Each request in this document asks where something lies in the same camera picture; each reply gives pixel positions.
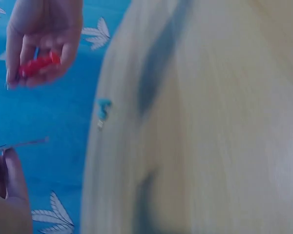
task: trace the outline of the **finger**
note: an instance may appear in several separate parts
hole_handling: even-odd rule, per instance
[[[21,167],[21,162],[14,149],[8,149],[3,154],[6,166],[6,189],[8,197],[16,197],[28,202],[27,186]]]
[[[0,197],[6,198],[6,186],[4,181],[4,163],[3,163],[3,157],[0,156]]]
[[[21,65],[28,63],[34,59],[36,52],[36,45],[32,43],[29,37],[24,36],[22,50],[21,50]]]
[[[53,82],[65,75],[75,60],[78,44],[66,43],[62,48],[61,63],[53,69],[46,72],[46,81]]]
[[[23,37],[35,33],[42,24],[44,1],[17,0],[7,26],[6,81],[11,86],[18,84],[16,76],[20,66]]]
[[[6,38],[6,83],[10,86],[17,85],[17,72],[20,66],[20,56],[24,34],[9,23],[7,26]]]
[[[50,49],[42,49],[42,48],[40,48],[39,52],[37,54],[37,57],[44,57],[44,56],[49,55],[49,53],[50,53]]]

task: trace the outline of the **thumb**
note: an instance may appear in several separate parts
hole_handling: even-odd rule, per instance
[[[27,186],[21,168],[21,162],[14,149],[8,149],[3,155],[6,164],[6,190],[8,197],[28,201]]]
[[[12,23],[8,24],[6,33],[6,83],[15,86],[17,84],[24,34],[17,31]]]

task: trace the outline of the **blue bedsheet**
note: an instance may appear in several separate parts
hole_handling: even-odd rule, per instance
[[[34,233],[77,234],[84,157],[100,66],[130,0],[85,0],[77,59],[61,80],[7,91],[5,29],[13,0],[0,0],[0,145],[49,136],[18,149],[28,184]]]

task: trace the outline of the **small blue clip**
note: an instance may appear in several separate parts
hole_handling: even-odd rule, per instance
[[[106,108],[112,106],[112,101],[109,99],[103,98],[103,99],[99,99],[97,102],[98,102],[98,105],[100,106],[100,109],[97,112],[98,118],[100,121],[105,121],[107,119]]]
[[[105,109],[105,107],[111,107],[112,101],[110,99],[106,99],[106,98],[99,99],[98,105],[100,105],[101,108]]]

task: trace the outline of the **red hair clip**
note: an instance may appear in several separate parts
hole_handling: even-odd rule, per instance
[[[58,65],[60,63],[60,57],[56,53],[50,52],[48,56],[38,57],[36,60],[31,60],[27,64],[20,66],[19,78],[33,77],[42,68],[51,64]]]

